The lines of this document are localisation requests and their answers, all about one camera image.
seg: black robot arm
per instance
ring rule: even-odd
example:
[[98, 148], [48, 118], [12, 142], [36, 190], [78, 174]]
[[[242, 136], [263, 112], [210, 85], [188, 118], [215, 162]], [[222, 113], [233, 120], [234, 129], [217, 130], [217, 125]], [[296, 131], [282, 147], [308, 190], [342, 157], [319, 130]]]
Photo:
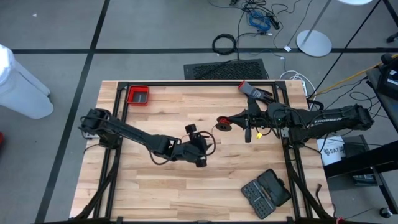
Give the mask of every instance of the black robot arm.
[[[118, 118], [111, 115], [108, 110], [91, 109], [87, 116], [82, 117], [80, 130], [100, 137], [99, 144], [103, 147], [116, 149], [120, 146], [120, 136], [128, 138], [139, 144], [144, 145], [152, 157], [152, 154], [166, 161], [187, 161], [197, 165], [197, 167], [206, 166], [206, 157], [215, 150], [214, 137], [206, 132], [195, 133], [196, 126], [191, 124], [185, 127], [190, 140], [182, 143], [181, 139], [172, 136], [160, 134], [148, 134], [140, 129], [121, 122]], [[206, 153], [210, 145], [207, 145], [206, 138], [202, 133], [208, 134], [213, 138], [214, 150]]]
[[251, 141], [252, 128], [288, 128], [290, 142], [301, 144], [310, 138], [320, 138], [327, 133], [342, 129], [367, 130], [373, 125], [369, 111], [359, 105], [307, 111], [281, 103], [271, 103], [267, 111], [261, 111], [253, 101], [248, 99], [248, 109], [240, 114], [217, 118], [216, 128], [220, 131], [229, 131], [232, 128], [231, 124], [236, 124], [245, 130], [246, 142]]

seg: butcher block tabletop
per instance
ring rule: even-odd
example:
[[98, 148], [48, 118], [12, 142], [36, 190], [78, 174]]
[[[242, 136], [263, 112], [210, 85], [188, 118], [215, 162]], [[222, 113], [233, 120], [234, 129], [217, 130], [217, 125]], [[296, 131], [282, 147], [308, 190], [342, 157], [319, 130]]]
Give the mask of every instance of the butcher block tabletop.
[[[285, 82], [290, 106], [307, 109], [301, 82], [297, 80]], [[118, 81], [102, 82], [97, 108], [112, 112], [117, 85]], [[269, 86], [256, 85], [256, 87], [271, 91]], [[124, 104], [124, 94], [126, 91], [122, 92], [119, 118]], [[182, 138], [183, 142], [188, 141], [184, 127], [196, 124], [198, 131], [213, 132], [216, 152], [208, 157], [208, 165], [205, 168], [197, 168], [195, 164], [185, 161], [168, 162], [157, 166], [151, 161], [144, 146], [124, 139], [111, 219], [115, 220], [116, 217], [122, 216], [126, 221], [260, 220], [241, 193], [241, 187], [256, 179], [267, 169], [273, 169], [290, 191], [280, 139], [272, 133], [256, 139], [257, 132], [253, 130], [252, 142], [248, 144], [244, 142], [244, 131], [234, 124], [229, 132], [213, 128], [217, 117], [231, 116], [246, 109], [246, 100], [246, 96], [239, 92], [237, 86], [206, 86], [194, 83], [189, 86], [150, 86], [148, 105], [129, 105], [126, 123], [149, 134]], [[258, 102], [258, 104], [261, 110], [266, 110], [264, 103]], [[98, 140], [90, 140], [87, 146], [97, 143]], [[313, 139], [307, 145], [318, 149]], [[95, 146], [85, 153], [71, 217], [78, 215], [95, 194], [100, 180], [104, 152], [104, 148]], [[332, 214], [333, 206], [319, 154], [307, 148], [301, 148], [300, 152], [308, 189], [315, 196], [317, 185], [322, 184], [319, 198], [323, 208]], [[113, 155], [111, 153], [109, 168]], [[163, 161], [162, 158], [154, 158], [157, 162]], [[108, 193], [105, 192], [100, 217], [105, 214], [107, 196]], [[297, 196], [301, 216], [305, 217], [302, 194], [298, 188]], [[292, 200], [277, 207], [276, 211], [264, 221], [286, 221], [286, 217], [289, 216], [294, 217]]]

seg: white bucket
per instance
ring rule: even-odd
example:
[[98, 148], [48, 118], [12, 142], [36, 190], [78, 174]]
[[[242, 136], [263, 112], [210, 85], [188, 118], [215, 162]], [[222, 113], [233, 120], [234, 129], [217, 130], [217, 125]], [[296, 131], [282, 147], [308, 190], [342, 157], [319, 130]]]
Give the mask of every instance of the white bucket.
[[50, 115], [50, 90], [15, 61], [10, 49], [0, 45], [0, 105], [40, 119]]

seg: yellow cable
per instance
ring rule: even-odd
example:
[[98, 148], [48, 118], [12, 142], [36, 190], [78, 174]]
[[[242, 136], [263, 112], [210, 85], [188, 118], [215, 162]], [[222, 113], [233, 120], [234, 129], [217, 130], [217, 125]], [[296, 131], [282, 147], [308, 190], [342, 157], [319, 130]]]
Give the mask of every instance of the yellow cable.
[[[392, 58], [396, 58], [396, 57], [398, 57], [398, 54], [395, 54], [395, 55], [392, 56]], [[379, 66], [379, 65], [381, 65], [381, 62], [378, 63], [377, 65], [373, 65], [373, 66], [370, 67], [370, 68], [367, 68], [367, 69], [365, 69], [365, 70], [362, 70], [362, 71], [358, 72], [358, 73], [355, 74], [355, 75], [352, 75], [352, 76], [350, 76], [350, 77], [348, 77], [348, 78], [345, 78], [345, 79], [343, 79], [342, 81], [340, 81], [340, 82], [338, 82], [338, 83], [336, 83], [336, 84], [334, 84], [334, 85], [332, 85], [332, 86], [329, 86], [328, 88], [326, 88], [326, 89], [324, 89], [324, 90], [319, 91], [319, 92], [318, 92], [317, 94], [315, 94], [314, 96], [317, 96], [317, 95], [319, 95], [319, 94], [321, 94], [321, 93], [324, 93], [324, 92], [326, 92], [326, 91], [328, 91], [328, 90], [330, 90], [330, 89], [332, 89], [332, 88], [334, 88], [334, 87], [336, 87], [336, 86], [338, 86], [338, 85], [340, 85], [340, 84], [342, 84], [342, 83], [344, 83], [344, 82], [350, 81], [350, 80], [352, 80], [353, 78], [358, 77], [358, 76], [364, 74], [365, 72], [367, 72], [368, 70], [374, 69], [374, 68], [376, 68], [376, 67]]]

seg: black tool case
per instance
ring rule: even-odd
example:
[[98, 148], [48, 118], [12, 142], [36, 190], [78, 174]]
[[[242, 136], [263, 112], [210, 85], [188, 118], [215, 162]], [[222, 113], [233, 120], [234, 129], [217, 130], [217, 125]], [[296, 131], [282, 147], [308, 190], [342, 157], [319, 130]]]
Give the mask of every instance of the black tool case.
[[272, 169], [269, 169], [242, 187], [243, 195], [249, 200], [259, 218], [264, 219], [291, 198]]

